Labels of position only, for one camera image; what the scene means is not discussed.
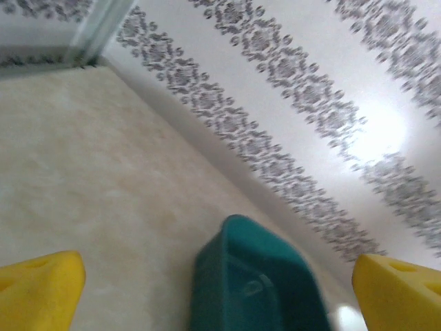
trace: yellow object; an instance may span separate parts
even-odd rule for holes
[[[0,268],[0,331],[66,331],[85,283],[78,252]]]
[[[352,285],[369,331],[441,330],[441,272],[364,254]]]

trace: beige tile floor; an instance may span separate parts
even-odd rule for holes
[[[2,81],[0,108],[0,265],[79,250],[72,330],[186,330],[192,261],[227,215],[286,237],[107,68]]]

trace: marble-patterned floor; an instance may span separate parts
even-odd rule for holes
[[[2,81],[0,100],[0,265],[78,250],[72,331],[186,330],[194,257],[234,213],[302,252],[337,330],[364,330],[326,267],[109,68]]]
[[[138,0],[103,57],[349,289],[364,252],[441,268],[439,30],[434,0]]]

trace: hole in yellow block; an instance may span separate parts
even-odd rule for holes
[[[0,279],[0,292],[9,288],[14,283],[11,279]]]
[[[403,272],[415,272],[416,271],[416,269],[414,267],[412,267],[411,265],[405,264],[405,263],[391,262],[391,263],[389,263],[389,265],[393,269],[396,269],[398,271],[403,271]]]
[[[425,283],[425,285],[430,291],[441,295],[441,283]]]
[[[37,261],[37,262],[28,264],[26,267],[29,269],[30,268],[40,268],[43,265],[45,265],[46,263],[47,263],[47,261]]]

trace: teal plastic container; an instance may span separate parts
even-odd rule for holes
[[[303,258],[242,215],[198,254],[191,309],[191,331],[331,331]]]

